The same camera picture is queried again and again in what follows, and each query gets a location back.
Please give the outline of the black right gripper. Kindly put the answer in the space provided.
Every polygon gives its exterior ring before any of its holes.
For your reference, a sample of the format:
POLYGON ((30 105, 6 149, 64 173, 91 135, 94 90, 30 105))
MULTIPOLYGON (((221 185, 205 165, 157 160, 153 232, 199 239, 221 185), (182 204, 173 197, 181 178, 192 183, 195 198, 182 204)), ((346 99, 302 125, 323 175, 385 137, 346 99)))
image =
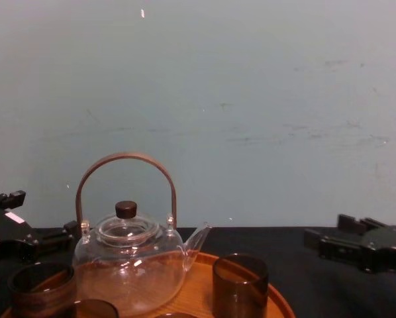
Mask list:
POLYGON ((316 250, 319 257, 327 260, 360 262, 360 268, 370 274, 396 274, 396 226, 388 226, 369 217, 357 219, 339 214, 336 227, 344 233, 363 235, 361 243, 305 229, 304 246, 316 250))

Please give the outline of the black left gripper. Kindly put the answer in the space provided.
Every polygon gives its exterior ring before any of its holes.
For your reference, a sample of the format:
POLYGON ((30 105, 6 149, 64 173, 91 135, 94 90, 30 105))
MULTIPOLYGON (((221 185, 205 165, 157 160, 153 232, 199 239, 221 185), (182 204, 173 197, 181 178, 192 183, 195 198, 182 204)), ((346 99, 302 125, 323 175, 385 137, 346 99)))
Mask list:
POLYGON ((0 252, 14 246, 38 245, 39 254, 66 251, 79 240, 79 225, 70 221, 59 228, 33 229, 24 219, 12 211, 23 205, 26 193, 22 190, 9 195, 0 192, 0 252))

